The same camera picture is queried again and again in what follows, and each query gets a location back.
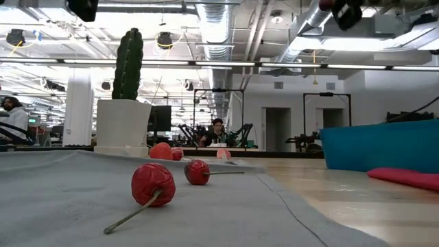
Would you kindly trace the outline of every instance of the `black monitor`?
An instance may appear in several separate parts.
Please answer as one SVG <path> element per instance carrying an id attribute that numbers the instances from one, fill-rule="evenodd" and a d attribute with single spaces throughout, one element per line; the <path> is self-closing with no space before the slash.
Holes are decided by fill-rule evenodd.
<path id="1" fill-rule="evenodd" d="M 154 112 L 157 114 L 157 131 L 171 131 L 171 106 L 151 107 L 150 119 L 148 121 L 148 131 L 154 131 Z"/>

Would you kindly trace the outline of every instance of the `metal frame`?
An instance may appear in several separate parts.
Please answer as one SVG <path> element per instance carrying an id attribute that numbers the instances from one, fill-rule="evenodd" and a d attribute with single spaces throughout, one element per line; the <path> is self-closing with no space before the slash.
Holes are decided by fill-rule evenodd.
<path id="1" fill-rule="evenodd" d="M 36 64 L 71 68 L 116 67 L 115 59 L 77 59 L 77 58 L 0 58 L 0 63 Z M 228 68 L 272 68 L 272 69 L 342 69 L 363 71 L 422 71 L 439 72 L 439 66 L 416 65 L 374 65 L 374 64 L 315 64 L 282 62 L 230 62 L 230 61 L 192 61 L 192 60 L 142 60 L 143 68 L 159 69 L 228 69 Z"/>
<path id="2" fill-rule="evenodd" d="M 212 92 L 212 93 L 233 93 L 241 92 L 242 102 L 241 102 L 241 126 L 244 125 L 244 90 L 242 89 L 194 89 L 193 90 L 193 127 L 195 127 L 195 101 L 197 100 L 197 92 Z M 195 145 L 195 138 L 192 138 L 192 144 Z"/>
<path id="3" fill-rule="evenodd" d="M 346 96 L 348 98 L 349 126 L 352 126 L 352 106 L 350 93 L 303 93 L 303 134 L 307 135 L 307 95 L 317 95 L 319 97 Z"/>

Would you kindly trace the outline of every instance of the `red ball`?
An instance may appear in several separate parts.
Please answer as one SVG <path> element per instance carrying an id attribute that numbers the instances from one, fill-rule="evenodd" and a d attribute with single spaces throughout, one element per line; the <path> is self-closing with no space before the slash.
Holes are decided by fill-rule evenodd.
<path id="1" fill-rule="evenodd" d="M 172 150 L 168 143 L 159 143 L 151 148 L 150 158 L 172 161 Z"/>
<path id="2" fill-rule="evenodd" d="M 158 163 L 146 163 L 139 166 L 131 179 L 132 197 L 140 205 L 145 205 L 154 197 L 154 192 L 162 190 L 151 207 L 160 207 L 172 200 L 176 193 L 176 184 L 172 173 Z"/>
<path id="3" fill-rule="evenodd" d="M 227 160 L 229 160 L 232 155 L 227 149 L 221 148 L 217 151 L 217 158 L 222 159 L 223 155 L 226 155 Z"/>
<path id="4" fill-rule="evenodd" d="M 182 148 L 172 148 L 172 160 L 180 161 L 183 158 L 183 149 Z"/>
<path id="5" fill-rule="evenodd" d="M 185 176 L 191 185 L 205 185 L 209 181 L 209 165 L 204 161 L 193 160 L 188 162 L 185 166 Z"/>
<path id="6" fill-rule="evenodd" d="M 171 148 L 171 146 L 168 143 L 166 143 L 166 142 L 161 142 L 161 143 L 157 144 L 156 146 L 163 146 L 163 147 L 166 147 L 166 148 Z"/>

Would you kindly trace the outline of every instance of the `white planter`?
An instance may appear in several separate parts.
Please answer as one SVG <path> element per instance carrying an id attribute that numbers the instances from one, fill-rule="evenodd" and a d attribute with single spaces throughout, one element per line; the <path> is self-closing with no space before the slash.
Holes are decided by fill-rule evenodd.
<path id="1" fill-rule="evenodd" d="M 97 102 L 95 152 L 147 156 L 146 132 L 151 105 L 129 99 Z"/>

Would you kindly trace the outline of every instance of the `ceiling light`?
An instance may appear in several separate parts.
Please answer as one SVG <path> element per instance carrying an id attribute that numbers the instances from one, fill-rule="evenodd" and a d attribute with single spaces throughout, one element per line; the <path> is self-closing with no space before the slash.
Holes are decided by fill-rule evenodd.
<path id="1" fill-rule="evenodd" d="M 146 65 L 189 65 L 187 61 L 143 60 Z"/>
<path id="2" fill-rule="evenodd" d="M 241 66 L 241 67 L 253 67 L 254 62 L 216 62 L 216 61 L 200 61 L 195 62 L 199 66 Z"/>
<path id="3" fill-rule="evenodd" d="M 439 67 L 430 66 L 393 66 L 395 71 L 439 71 Z"/>
<path id="4" fill-rule="evenodd" d="M 273 24 L 279 24 L 283 21 L 283 18 L 281 17 L 282 11 L 280 10 L 274 10 L 271 14 L 272 17 L 272 23 Z"/>
<path id="5" fill-rule="evenodd" d="M 328 69 L 385 69 L 383 65 L 328 64 Z"/>
<path id="6" fill-rule="evenodd" d="M 57 63 L 58 61 L 50 58 L 0 58 L 0 62 Z"/>
<path id="7" fill-rule="evenodd" d="M 272 68 L 320 68 L 320 64 L 264 62 L 264 63 L 262 63 L 262 67 L 272 67 Z"/>
<path id="8" fill-rule="evenodd" d="M 64 59 L 65 63 L 82 63 L 82 64 L 116 64 L 114 59 Z"/>

